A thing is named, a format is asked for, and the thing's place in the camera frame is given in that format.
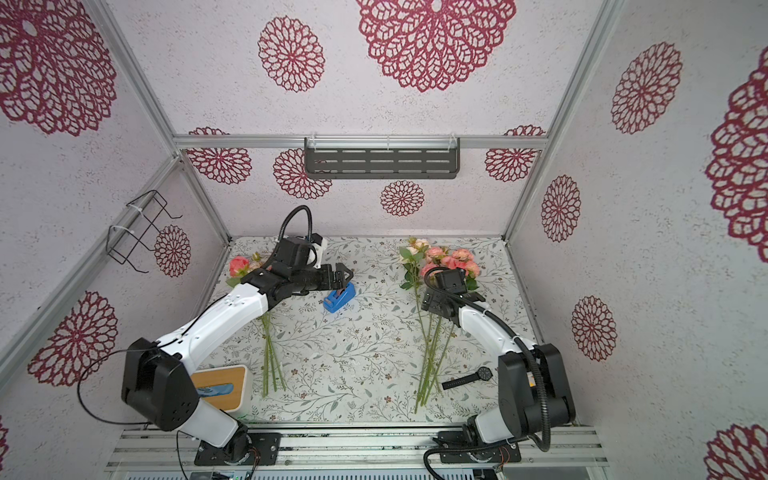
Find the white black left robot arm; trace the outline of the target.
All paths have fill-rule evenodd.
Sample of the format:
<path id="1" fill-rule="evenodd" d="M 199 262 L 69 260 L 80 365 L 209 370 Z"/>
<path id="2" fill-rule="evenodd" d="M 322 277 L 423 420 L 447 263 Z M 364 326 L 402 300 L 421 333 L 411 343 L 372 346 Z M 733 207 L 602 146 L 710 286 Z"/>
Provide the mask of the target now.
<path id="1" fill-rule="evenodd" d="M 191 375 L 222 343 L 280 302 L 314 291 L 340 291 L 353 278 L 342 263 L 250 272 L 179 329 L 154 342 L 140 338 L 130 345 L 123 402 L 163 431 L 181 431 L 220 449 L 244 447 L 247 427 L 203 400 Z"/>

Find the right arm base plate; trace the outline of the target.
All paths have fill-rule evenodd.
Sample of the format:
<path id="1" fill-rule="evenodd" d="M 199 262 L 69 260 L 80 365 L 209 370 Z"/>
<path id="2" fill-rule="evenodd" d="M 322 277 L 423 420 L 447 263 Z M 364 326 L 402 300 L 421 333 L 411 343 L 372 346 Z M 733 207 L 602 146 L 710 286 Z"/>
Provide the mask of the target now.
<path id="1" fill-rule="evenodd" d="M 464 430 L 439 431 L 433 441 L 438 448 L 455 449 L 455 452 L 439 453 L 440 461 L 445 464 L 507 464 L 522 460 L 517 443 L 504 442 L 490 448 Z"/>

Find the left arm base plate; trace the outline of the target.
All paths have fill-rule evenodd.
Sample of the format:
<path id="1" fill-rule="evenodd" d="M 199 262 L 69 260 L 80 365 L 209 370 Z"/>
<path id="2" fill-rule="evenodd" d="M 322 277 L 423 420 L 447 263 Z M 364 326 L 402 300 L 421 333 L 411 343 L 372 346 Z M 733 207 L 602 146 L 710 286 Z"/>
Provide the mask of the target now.
<path id="1" fill-rule="evenodd" d="M 276 432 L 249 432 L 236 435 L 225 447 L 201 441 L 195 466 L 272 466 L 277 461 L 282 435 Z"/>

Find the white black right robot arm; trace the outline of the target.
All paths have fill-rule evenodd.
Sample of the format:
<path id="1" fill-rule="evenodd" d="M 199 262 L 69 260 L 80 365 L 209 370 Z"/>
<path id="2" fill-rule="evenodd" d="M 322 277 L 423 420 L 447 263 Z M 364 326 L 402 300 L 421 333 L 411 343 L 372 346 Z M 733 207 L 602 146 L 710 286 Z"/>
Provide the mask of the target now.
<path id="1" fill-rule="evenodd" d="M 575 418 L 559 350 L 518 335 L 474 294 L 431 291 L 421 308 L 452 321 L 497 360 L 497 405 L 467 421 L 471 448 L 530 440 L 549 451 L 552 429 Z"/>

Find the mixed pastel flower bouquet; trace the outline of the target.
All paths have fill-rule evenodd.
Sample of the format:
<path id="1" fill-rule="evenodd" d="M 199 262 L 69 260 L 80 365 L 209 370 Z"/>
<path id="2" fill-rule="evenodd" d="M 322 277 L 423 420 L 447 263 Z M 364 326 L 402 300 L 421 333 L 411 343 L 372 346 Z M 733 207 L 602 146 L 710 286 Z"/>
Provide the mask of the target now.
<path id="1" fill-rule="evenodd" d="M 236 256 L 229 263 L 229 278 L 226 280 L 226 284 L 234 288 L 248 274 L 264 267 L 266 264 L 267 261 L 259 253 L 254 253 L 250 257 Z M 272 316 L 270 313 L 266 313 L 259 318 L 259 321 L 262 327 L 262 338 L 264 339 L 261 395 L 263 398 L 266 398 L 271 392 L 277 392 L 280 389 L 286 390 L 287 385 L 272 338 Z"/>

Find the pink rose bouquet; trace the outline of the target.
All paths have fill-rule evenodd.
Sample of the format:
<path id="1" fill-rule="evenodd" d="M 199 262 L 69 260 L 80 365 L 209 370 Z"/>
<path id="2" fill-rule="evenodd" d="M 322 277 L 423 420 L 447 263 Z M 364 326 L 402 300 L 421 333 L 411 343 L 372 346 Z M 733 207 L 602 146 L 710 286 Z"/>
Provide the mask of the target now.
<path id="1" fill-rule="evenodd" d="M 438 374 L 447 354 L 454 326 L 446 320 L 421 309 L 425 298 L 425 276 L 435 268 L 446 267 L 462 270 L 469 291 L 478 288 L 477 279 L 481 273 L 474 254 L 466 248 L 449 249 L 431 245 L 426 239 L 411 237 L 408 245 L 399 250 L 400 261 L 405 270 L 400 288 L 409 291 L 416 303 L 416 319 L 420 325 L 423 340 L 422 366 L 415 395 L 414 412 L 425 407 L 431 394 L 436 390 Z"/>

